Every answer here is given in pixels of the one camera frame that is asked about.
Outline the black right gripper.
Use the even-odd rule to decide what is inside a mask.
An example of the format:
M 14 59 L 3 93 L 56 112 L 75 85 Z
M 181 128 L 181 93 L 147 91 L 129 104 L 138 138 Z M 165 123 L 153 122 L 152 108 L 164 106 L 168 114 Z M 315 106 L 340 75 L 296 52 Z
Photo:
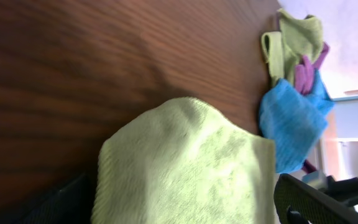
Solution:
M 358 205 L 358 177 L 336 181 L 328 176 L 328 188 L 325 194 L 347 207 Z

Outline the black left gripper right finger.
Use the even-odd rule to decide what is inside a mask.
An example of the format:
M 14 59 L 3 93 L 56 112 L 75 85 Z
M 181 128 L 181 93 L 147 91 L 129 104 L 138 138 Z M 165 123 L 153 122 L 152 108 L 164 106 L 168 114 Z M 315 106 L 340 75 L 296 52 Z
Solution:
M 358 191 L 340 202 L 289 174 L 282 174 L 273 198 L 280 223 L 358 224 L 358 212 L 353 209 Z

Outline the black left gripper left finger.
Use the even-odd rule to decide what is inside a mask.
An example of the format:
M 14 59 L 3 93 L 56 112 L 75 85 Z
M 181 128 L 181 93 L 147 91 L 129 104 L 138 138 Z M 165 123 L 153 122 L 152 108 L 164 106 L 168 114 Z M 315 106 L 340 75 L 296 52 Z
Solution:
M 81 174 L 12 206 L 0 214 L 0 223 L 89 223 L 93 197 L 89 177 Z

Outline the light green microfiber cloth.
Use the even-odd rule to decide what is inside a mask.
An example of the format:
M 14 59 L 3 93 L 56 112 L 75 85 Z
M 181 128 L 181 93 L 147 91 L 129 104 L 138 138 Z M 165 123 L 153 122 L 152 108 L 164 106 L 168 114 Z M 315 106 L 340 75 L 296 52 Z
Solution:
M 93 223 L 273 223 L 275 146 L 196 98 L 146 111 L 99 153 Z

